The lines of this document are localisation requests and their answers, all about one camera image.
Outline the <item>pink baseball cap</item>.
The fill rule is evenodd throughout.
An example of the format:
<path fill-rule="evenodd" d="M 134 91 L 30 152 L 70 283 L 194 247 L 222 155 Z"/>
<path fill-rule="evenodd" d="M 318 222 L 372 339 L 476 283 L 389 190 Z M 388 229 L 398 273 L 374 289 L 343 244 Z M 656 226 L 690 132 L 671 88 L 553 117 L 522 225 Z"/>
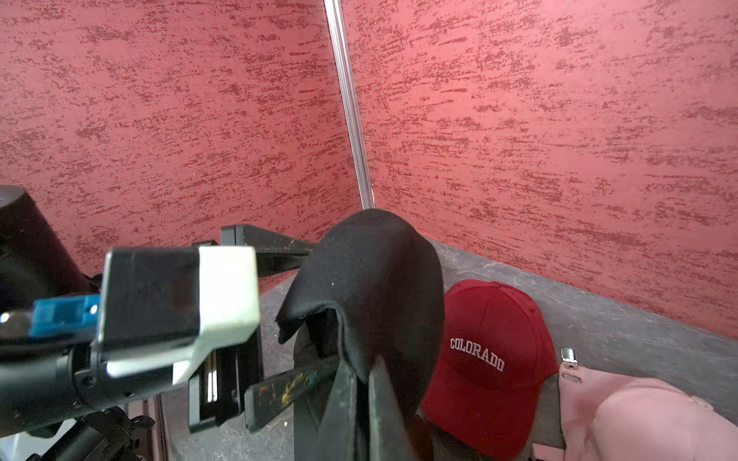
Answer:
<path fill-rule="evenodd" d="M 656 378 L 586 368 L 571 348 L 558 370 L 565 447 L 532 460 L 735 460 L 737 426 L 707 401 Z"/>

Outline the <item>black cap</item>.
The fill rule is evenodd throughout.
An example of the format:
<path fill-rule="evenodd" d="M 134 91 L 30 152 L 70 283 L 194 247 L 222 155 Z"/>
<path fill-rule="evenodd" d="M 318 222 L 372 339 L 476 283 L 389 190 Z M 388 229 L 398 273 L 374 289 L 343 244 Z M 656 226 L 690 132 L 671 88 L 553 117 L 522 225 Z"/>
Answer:
<path fill-rule="evenodd" d="M 401 217 L 360 211 L 336 225 L 301 265 L 276 317 L 301 367 L 339 357 L 357 375 L 356 459 L 369 458 L 369 375 L 384 359 L 407 435 L 420 460 L 434 457 L 418 409 L 443 336 L 444 284 L 434 246 Z M 328 378 L 294 405 L 294 455 L 309 460 L 332 391 Z"/>

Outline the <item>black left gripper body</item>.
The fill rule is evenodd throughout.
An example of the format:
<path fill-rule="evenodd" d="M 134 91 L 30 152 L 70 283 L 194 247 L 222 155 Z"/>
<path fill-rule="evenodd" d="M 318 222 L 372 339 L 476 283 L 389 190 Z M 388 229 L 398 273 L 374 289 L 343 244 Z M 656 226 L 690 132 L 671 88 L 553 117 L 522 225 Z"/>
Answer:
<path fill-rule="evenodd" d="M 216 428 L 238 417 L 248 387 L 263 380 L 261 329 L 245 342 L 212 351 L 188 381 L 188 429 Z"/>

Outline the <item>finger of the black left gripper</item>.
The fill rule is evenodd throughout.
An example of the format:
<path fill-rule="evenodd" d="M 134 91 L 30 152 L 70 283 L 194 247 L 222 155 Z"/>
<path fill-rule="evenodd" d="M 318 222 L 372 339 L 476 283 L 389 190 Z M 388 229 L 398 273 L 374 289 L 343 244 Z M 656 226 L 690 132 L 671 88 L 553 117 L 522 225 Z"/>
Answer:
<path fill-rule="evenodd" d="M 252 247 L 256 252 L 259 278 L 298 270 L 314 249 L 311 242 L 252 225 L 223 227 L 220 244 Z"/>
<path fill-rule="evenodd" d="M 336 375 L 339 357 L 334 355 L 311 364 L 271 376 L 252 384 L 244 393 L 244 419 L 250 432 L 258 432 L 313 391 L 319 384 Z"/>

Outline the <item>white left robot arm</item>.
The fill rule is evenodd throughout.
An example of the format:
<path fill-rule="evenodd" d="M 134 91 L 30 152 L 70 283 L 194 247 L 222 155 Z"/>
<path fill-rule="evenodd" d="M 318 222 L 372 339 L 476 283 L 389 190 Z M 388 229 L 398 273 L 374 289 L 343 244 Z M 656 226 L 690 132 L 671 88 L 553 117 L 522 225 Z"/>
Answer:
<path fill-rule="evenodd" d="M 1 432 L 55 438 L 51 460 L 134 457 L 148 416 L 123 406 L 188 392 L 188 427 L 266 426 L 336 373 L 335 358 L 263 371 L 258 281 L 311 244 L 253 226 L 222 247 L 116 248 L 85 276 L 19 186 L 1 189 Z"/>

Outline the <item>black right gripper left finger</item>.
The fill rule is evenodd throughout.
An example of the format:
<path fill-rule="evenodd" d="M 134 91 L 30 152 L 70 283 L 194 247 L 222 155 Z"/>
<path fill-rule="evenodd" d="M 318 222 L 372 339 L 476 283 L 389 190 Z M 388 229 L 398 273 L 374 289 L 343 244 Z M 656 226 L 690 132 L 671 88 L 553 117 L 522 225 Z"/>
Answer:
<path fill-rule="evenodd" d="M 356 433 L 357 375 L 341 361 L 309 460 L 354 461 Z"/>

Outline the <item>dark red baseball cap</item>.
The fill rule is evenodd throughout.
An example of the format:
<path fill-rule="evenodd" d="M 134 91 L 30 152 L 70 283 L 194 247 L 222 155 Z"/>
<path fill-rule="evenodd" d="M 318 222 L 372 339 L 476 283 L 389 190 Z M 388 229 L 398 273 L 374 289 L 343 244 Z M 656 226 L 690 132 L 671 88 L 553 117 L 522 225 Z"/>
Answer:
<path fill-rule="evenodd" d="M 557 370 L 553 340 L 529 295 L 462 280 L 445 295 L 444 337 L 422 413 L 475 451 L 513 459 L 530 438 L 543 384 Z"/>

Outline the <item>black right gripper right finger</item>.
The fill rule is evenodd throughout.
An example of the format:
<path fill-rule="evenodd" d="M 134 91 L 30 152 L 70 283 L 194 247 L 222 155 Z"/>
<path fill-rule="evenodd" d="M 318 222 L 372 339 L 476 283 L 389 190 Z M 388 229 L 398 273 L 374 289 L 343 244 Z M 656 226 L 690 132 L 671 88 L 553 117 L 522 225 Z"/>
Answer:
<path fill-rule="evenodd" d="M 384 359 L 375 358 L 369 375 L 369 459 L 417 461 Z"/>

